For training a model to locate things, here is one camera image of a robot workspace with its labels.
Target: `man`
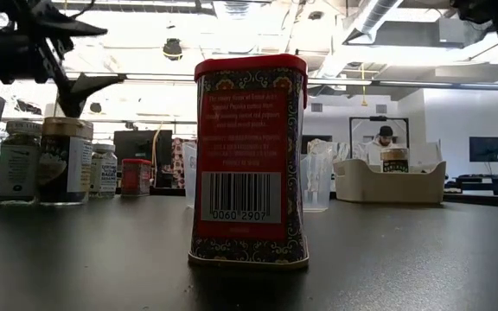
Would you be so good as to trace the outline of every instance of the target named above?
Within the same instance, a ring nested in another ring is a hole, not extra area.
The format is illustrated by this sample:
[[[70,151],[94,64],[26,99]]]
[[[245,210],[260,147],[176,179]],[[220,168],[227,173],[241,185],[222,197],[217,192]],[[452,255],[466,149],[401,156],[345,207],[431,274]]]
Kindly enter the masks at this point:
[[[384,148],[392,147],[392,140],[393,129],[387,125],[382,126],[380,133],[376,135],[372,142],[367,144],[368,164],[380,165],[380,152]]]

